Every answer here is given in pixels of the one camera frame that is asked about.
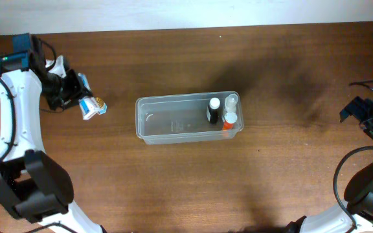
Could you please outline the white translucent bottle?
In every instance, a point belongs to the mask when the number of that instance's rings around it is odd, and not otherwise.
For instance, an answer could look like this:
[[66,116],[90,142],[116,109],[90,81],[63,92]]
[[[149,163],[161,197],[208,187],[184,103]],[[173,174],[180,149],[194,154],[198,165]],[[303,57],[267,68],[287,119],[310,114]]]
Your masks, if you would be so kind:
[[239,100],[239,97],[237,94],[230,94],[225,99],[224,107],[223,107],[223,114],[225,115],[230,112],[235,113],[238,100]]

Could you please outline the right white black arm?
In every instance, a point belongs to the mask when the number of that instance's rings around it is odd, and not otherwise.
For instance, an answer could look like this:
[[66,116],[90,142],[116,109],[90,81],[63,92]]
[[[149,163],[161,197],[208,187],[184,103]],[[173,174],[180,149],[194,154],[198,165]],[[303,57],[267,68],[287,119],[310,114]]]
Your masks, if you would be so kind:
[[[355,97],[339,113],[344,121],[353,116],[363,132],[373,140],[373,101]],[[373,151],[363,146],[348,152],[339,162],[333,175],[333,194],[336,205],[315,216],[303,216],[285,227],[285,232],[371,232],[373,231],[373,162],[358,171],[340,197],[337,179],[343,164],[353,155]]]

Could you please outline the orange tube white cap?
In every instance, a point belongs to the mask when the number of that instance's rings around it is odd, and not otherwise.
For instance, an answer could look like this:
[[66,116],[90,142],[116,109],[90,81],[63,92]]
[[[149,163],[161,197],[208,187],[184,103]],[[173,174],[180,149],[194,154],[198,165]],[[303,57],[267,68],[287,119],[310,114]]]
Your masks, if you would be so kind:
[[238,116],[234,112],[228,112],[225,114],[224,117],[224,123],[222,130],[230,130],[234,127],[234,124],[236,123],[238,119]]

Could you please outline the clear plastic container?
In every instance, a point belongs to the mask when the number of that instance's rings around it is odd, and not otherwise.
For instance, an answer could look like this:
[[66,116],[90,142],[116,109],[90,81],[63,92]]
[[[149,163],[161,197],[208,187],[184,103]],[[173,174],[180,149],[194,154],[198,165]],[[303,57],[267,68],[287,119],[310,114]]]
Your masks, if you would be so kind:
[[210,99],[220,99],[219,114],[222,114],[224,101],[231,94],[239,96],[235,91],[221,91],[140,98],[135,108],[136,134],[147,144],[232,139],[244,128],[240,100],[236,105],[238,119],[232,129],[222,130],[221,118],[216,124],[207,119]]

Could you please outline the black bottle white cap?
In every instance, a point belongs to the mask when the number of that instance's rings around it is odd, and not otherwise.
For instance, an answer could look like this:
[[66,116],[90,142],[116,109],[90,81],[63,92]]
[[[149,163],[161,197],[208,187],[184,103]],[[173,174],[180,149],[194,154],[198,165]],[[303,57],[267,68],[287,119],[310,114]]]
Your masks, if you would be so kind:
[[218,109],[220,108],[220,99],[211,98],[207,106],[207,120],[211,124],[218,122]]

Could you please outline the gold lid small jar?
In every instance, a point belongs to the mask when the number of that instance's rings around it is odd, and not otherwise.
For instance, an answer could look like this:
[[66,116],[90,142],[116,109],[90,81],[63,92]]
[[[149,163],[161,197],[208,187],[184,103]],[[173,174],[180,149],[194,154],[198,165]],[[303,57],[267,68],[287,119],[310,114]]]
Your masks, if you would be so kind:
[[107,105],[106,103],[99,97],[95,97],[95,100],[98,104],[98,114],[102,115],[107,112]]

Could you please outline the white Panadol box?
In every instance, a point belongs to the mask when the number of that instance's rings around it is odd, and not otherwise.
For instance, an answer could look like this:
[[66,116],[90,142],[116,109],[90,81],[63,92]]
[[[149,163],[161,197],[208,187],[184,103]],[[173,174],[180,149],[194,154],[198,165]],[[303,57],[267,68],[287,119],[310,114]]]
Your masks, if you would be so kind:
[[100,106],[95,97],[93,97],[85,74],[78,73],[78,77],[81,79],[83,83],[83,90],[85,91],[84,96],[79,98],[78,103],[82,111],[83,119],[89,120],[100,111]]

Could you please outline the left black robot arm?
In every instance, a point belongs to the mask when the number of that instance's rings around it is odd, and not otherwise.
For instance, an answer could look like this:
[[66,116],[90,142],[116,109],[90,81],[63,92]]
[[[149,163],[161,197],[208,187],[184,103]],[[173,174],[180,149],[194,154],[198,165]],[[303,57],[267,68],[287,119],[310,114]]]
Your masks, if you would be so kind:
[[46,154],[40,100],[51,113],[78,106],[86,120],[107,106],[63,56],[45,57],[42,39],[27,33],[12,43],[13,53],[0,56],[0,204],[40,230],[104,233],[76,204],[69,174]]

